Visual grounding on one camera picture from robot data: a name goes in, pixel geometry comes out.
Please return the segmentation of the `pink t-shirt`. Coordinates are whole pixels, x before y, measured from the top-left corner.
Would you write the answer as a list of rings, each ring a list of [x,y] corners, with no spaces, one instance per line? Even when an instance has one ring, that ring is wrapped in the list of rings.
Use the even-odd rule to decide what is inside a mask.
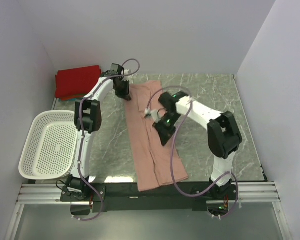
[[[137,187],[140,192],[173,184],[171,176],[172,141],[162,146],[153,127],[153,119],[145,118],[145,110],[151,96],[162,89],[161,82],[150,80],[130,85],[131,100],[124,103]]]

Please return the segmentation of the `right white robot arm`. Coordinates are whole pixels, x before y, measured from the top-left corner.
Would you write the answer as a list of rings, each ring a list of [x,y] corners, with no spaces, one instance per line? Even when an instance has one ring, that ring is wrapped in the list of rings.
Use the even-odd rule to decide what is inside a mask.
[[[213,154],[210,181],[214,183],[209,187],[209,193],[216,200],[222,199],[232,182],[233,159],[243,141],[235,116],[230,111],[209,108],[183,91],[175,94],[164,92],[158,101],[165,110],[163,116],[160,116],[158,109],[151,110],[149,105],[144,113],[145,117],[154,120],[153,127],[162,146],[170,140],[176,141],[180,129],[176,123],[180,117],[193,120],[207,131],[208,147]]]

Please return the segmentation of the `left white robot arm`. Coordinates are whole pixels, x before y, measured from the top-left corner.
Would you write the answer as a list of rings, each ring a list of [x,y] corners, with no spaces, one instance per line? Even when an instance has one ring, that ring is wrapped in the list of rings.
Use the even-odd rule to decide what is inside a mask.
[[[125,80],[130,75],[131,72],[122,65],[113,63],[109,70],[100,75],[92,90],[75,102],[76,150],[74,165],[66,185],[73,188],[72,195],[78,201],[84,201],[90,195],[90,188],[85,183],[90,177],[94,138],[102,125],[101,103],[111,91],[115,91],[118,98],[130,101],[130,82]]]

